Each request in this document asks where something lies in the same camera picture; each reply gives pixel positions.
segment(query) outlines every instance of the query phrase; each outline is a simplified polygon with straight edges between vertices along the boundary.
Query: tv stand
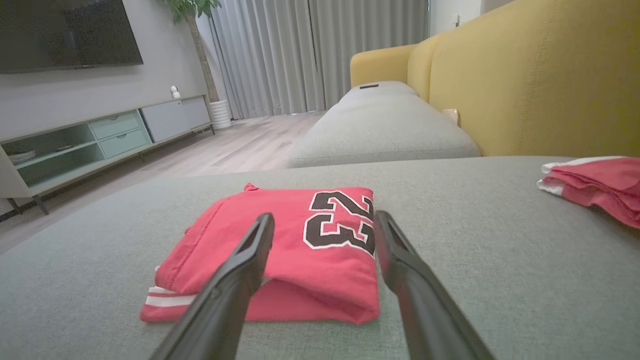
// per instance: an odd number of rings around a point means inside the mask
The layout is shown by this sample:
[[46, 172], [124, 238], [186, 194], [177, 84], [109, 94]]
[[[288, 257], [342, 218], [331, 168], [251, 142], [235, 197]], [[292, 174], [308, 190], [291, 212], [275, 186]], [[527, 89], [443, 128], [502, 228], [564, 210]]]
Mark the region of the tv stand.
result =
[[[41, 195], [184, 135], [213, 132], [211, 118], [199, 95], [0, 139], [0, 198], [21, 214], [15, 199], [31, 197], [48, 215]], [[35, 157], [17, 163], [9, 157], [29, 151]]]

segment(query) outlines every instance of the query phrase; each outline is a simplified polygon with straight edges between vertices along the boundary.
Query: gray fabric surface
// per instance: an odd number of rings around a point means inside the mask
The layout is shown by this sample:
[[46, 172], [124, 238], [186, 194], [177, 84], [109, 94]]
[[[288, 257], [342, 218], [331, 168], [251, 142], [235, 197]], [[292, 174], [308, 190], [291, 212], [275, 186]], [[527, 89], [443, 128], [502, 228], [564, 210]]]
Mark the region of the gray fabric surface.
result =
[[[144, 183], [0, 256], [0, 354], [144, 358], [169, 329], [138, 319], [154, 267], [216, 199], [265, 188], [368, 186], [498, 359], [640, 357], [640, 233], [541, 192], [562, 158], [394, 161]], [[406, 358], [395, 296], [381, 316], [247, 323], [239, 359]]]
[[300, 140], [287, 166], [470, 158], [476, 144], [399, 81], [351, 89]]

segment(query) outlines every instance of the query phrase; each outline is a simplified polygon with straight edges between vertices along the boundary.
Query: red clothing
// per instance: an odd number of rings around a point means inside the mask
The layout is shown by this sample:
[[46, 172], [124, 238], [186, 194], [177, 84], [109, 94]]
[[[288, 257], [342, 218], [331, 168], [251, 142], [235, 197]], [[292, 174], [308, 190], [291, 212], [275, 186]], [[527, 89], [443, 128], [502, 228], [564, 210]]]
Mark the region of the red clothing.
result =
[[598, 205], [620, 222], [640, 229], [640, 159], [587, 158], [543, 166], [538, 185], [582, 206]]
[[374, 260], [373, 192], [366, 188], [244, 192], [213, 204], [156, 271], [140, 318], [175, 321], [262, 213], [275, 219], [266, 283], [248, 321], [336, 319], [380, 313]]

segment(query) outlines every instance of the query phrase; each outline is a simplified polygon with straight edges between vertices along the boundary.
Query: wooden floor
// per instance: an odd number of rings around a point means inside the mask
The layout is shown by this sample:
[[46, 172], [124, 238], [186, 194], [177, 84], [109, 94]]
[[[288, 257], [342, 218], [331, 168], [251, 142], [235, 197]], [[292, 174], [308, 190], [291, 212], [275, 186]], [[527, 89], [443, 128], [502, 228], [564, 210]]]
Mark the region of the wooden floor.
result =
[[187, 137], [92, 176], [37, 207], [0, 223], [0, 254], [21, 241], [109, 194], [161, 177], [190, 177], [285, 167], [293, 145], [323, 111], [233, 122], [229, 129]]

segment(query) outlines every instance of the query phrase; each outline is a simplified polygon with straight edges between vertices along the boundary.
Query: green drawer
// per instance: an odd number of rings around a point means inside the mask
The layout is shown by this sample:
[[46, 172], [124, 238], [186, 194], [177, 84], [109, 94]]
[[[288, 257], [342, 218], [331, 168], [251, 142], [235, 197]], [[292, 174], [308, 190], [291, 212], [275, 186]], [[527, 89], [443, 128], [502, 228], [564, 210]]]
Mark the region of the green drawer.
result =
[[145, 135], [142, 133], [142, 130], [135, 130], [130, 133], [104, 140], [100, 142], [100, 147], [102, 148], [105, 157], [108, 159], [146, 144], [147, 139], [145, 139]]
[[98, 140], [140, 127], [135, 111], [92, 121], [89, 125]]

